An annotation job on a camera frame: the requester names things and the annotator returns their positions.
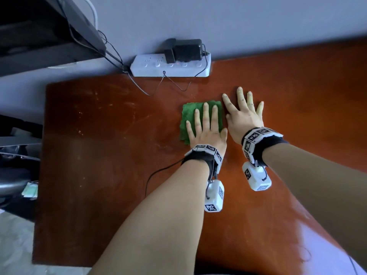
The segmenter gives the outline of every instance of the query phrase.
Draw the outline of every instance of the power strip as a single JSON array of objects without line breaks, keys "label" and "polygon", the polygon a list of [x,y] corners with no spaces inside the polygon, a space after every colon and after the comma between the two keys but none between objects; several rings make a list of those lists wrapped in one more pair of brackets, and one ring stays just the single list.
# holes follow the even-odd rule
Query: power strip
[{"label": "power strip", "polygon": [[[206,56],[207,68],[197,77],[208,77],[211,65],[211,54]],[[164,54],[137,55],[131,64],[131,72],[135,77],[163,77],[163,71],[168,77],[194,77],[206,66],[205,57],[201,61],[188,63],[176,62],[167,64]]]}]

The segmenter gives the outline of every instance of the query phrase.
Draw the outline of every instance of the wristband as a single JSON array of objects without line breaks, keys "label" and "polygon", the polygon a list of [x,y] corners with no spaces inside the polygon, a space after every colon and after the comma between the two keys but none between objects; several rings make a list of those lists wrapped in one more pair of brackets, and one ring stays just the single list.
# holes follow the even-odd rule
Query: wristband
[{"label": "wristband", "polygon": [[242,151],[255,167],[266,167],[262,159],[264,149],[279,143],[288,143],[282,134],[266,127],[254,128],[243,136]]},{"label": "wristband", "polygon": [[182,163],[185,163],[188,160],[204,160],[209,166],[209,178],[208,181],[211,181],[212,177],[217,179],[217,175],[222,166],[223,157],[220,155],[219,151],[211,146],[198,144],[189,150],[185,154],[185,158],[182,160]]}]

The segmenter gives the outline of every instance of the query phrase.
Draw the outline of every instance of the black power adapter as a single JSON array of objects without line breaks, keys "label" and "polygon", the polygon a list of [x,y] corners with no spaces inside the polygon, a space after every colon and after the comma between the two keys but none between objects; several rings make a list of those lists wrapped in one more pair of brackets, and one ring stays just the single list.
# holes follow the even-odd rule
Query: black power adapter
[{"label": "black power adapter", "polygon": [[204,54],[201,40],[177,40],[170,38],[166,40],[164,55],[168,64],[177,61],[188,63],[190,61],[200,61]]}]

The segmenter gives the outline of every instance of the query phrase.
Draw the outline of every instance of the white marker cube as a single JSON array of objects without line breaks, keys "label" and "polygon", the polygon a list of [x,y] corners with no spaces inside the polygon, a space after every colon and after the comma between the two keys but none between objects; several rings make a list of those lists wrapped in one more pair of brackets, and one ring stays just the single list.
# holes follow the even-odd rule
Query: white marker cube
[{"label": "white marker cube", "polygon": [[252,190],[262,191],[272,186],[272,181],[265,168],[255,167],[251,162],[245,162],[242,165],[242,171]]},{"label": "white marker cube", "polygon": [[219,212],[223,208],[224,198],[224,186],[220,180],[213,180],[213,183],[209,184],[206,195],[209,199],[205,198],[204,210],[206,212]]}]

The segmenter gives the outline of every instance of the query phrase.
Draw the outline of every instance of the person's right arm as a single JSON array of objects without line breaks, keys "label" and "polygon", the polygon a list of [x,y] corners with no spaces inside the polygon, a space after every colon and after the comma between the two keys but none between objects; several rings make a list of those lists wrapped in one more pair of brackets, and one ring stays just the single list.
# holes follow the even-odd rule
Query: person's right arm
[{"label": "person's right arm", "polygon": [[[260,103],[257,112],[252,93],[247,102],[237,89],[240,110],[223,95],[228,131],[241,144],[250,129],[264,126]],[[263,161],[334,239],[367,270],[367,174],[328,161],[291,144],[269,147]]]}]

